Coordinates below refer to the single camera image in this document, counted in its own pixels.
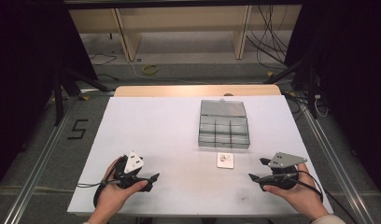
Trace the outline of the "white table cover sheet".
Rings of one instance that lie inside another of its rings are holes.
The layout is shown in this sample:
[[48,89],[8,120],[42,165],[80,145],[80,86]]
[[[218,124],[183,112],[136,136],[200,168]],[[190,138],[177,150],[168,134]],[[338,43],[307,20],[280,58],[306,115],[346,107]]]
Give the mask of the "white table cover sheet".
[[201,98],[113,97],[68,210],[94,209],[95,183],[109,164],[131,151],[143,157],[140,176],[159,174],[150,192],[134,194],[121,212],[137,217],[279,217],[294,214],[283,199],[261,190],[249,174],[265,176],[260,158],[308,152],[284,97],[242,96],[250,146],[232,149],[234,168],[217,167],[219,150],[198,146]]

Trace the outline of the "aluminium floor rail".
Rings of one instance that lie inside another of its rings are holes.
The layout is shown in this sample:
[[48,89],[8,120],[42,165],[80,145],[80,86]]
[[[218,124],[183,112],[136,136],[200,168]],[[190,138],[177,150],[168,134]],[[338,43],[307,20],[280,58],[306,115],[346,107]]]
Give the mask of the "aluminium floor rail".
[[338,154],[335,152],[333,144],[330,142],[328,135],[323,131],[319,121],[313,117],[310,110],[301,105],[303,110],[302,114],[307,120],[313,134],[315,135],[321,151],[323,152],[327,162],[329,163],[332,172],[334,173],[338,183],[346,196],[349,205],[354,212],[355,217],[359,224],[374,224],[372,214],[367,209],[366,203],[362,198],[360,191],[352,182],[349,172],[344,164],[341,162]]
[[67,213],[105,112],[110,92],[88,91],[64,101],[55,122],[48,102],[31,136],[0,182],[0,224],[81,223]]

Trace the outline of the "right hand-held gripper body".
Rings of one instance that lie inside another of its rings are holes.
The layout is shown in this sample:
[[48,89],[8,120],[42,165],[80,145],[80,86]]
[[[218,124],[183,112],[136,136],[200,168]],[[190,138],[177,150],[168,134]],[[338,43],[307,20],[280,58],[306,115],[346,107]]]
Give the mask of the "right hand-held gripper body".
[[292,189],[299,179],[296,166],[305,162],[307,158],[277,152],[268,161],[268,166],[273,173],[269,184],[281,189]]

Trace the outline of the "person's right hand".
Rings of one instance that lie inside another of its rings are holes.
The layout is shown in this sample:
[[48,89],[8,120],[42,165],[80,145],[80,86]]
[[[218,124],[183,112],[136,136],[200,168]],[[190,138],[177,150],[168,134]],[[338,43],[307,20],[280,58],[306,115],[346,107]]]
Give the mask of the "person's right hand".
[[297,212],[305,215],[312,221],[329,214],[318,194],[305,186],[296,184],[292,189],[281,189],[276,186],[266,185],[263,189],[283,198]]

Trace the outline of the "light wooden bench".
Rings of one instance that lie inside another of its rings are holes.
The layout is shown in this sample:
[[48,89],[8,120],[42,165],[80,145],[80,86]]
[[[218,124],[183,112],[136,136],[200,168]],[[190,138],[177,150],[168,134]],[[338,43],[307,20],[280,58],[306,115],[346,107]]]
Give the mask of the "light wooden bench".
[[117,34],[124,55],[132,61],[143,33],[228,31],[234,56],[243,57],[246,32],[264,29],[270,21],[275,31],[289,31],[298,20],[300,5],[272,5],[271,15],[262,14],[267,6],[234,7],[145,7],[71,9],[81,34]]

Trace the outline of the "dark curtain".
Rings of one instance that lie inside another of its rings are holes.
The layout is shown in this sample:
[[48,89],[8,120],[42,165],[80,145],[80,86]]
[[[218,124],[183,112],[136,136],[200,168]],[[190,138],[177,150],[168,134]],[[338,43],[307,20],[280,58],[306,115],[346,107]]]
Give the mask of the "dark curtain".
[[96,78],[64,0],[0,0],[0,182],[64,69]]
[[381,192],[381,0],[299,0],[286,64],[309,59],[352,149]]

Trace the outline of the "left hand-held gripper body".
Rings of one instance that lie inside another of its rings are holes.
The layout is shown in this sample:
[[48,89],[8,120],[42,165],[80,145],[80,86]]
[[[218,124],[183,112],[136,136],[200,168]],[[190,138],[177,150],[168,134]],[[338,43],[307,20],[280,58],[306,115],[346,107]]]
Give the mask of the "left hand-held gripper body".
[[137,160],[137,154],[131,152],[128,156],[121,157],[115,167],[114,179],[118,181],[117,186],[127,189],[137,182],[143,181],[137,174],[144,166],[143,161]]

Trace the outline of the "person's left hand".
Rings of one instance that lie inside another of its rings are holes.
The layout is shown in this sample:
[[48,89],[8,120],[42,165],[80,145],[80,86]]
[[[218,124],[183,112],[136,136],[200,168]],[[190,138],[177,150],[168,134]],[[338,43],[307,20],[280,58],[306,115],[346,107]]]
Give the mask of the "person's left hand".
[[127,189],[121,189],[117,185],[106,185],[100,193],[91,216],[104,216],[111,219],[124,206],[125,202],[147,183],[147,181],[140,181]]

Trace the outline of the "black metal stand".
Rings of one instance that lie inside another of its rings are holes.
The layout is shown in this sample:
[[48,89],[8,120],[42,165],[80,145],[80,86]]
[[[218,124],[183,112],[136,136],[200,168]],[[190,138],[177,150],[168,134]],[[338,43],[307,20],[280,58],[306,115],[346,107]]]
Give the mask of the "black metal stand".
[[78,97],[80,95],[80,88],[76,83],[77,80],[81,80],[99,91],[115,91],[115,89],[102,85],[96,80],[82,75],[74,69],[67,67],[56,68],[53,75],[53,91],[56,108],[55,126],[57,126],[64,117],[62,90],[65,90],[70,97]]
[[316,107],[318,95],[317,88],[317,74],[313,67],[312,62],[309,59],[301,59],[297,63],[294,63],[284,71],[270,77],[264,84],[274,84],[277,81],[283,79],[294,73],[295,77],[291,81],[291,87],[298,91],[303,87],[307,88],[307,109],[311,113],[314,119],[318,117],[318,109]]

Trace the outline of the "yellow tape roll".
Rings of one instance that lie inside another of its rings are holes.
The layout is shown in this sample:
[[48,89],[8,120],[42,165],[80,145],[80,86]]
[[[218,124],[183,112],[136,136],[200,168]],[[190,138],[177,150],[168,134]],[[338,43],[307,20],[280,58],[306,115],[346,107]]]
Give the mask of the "yellow tape roll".
[[154,75],[158,72],[159,68],[156,64],[146,64],[142,67],[142,72],[145,75]]

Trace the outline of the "clear plastic compartment box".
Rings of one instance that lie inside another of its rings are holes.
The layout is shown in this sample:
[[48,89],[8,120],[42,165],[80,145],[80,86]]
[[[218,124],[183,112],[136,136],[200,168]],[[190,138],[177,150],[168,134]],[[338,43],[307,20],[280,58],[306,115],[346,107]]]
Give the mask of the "clear plastic compartment box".
[[225,99],[203,100],[198,146],[248,149],[250,139],[244,103]]

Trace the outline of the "small white packet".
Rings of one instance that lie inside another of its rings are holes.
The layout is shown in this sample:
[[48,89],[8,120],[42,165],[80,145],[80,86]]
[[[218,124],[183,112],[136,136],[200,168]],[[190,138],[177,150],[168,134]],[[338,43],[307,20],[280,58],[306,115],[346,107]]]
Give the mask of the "small white packet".
[[219,152],[217,155],[217,167],[224,169],[234,168],[234,156],[232,153]]

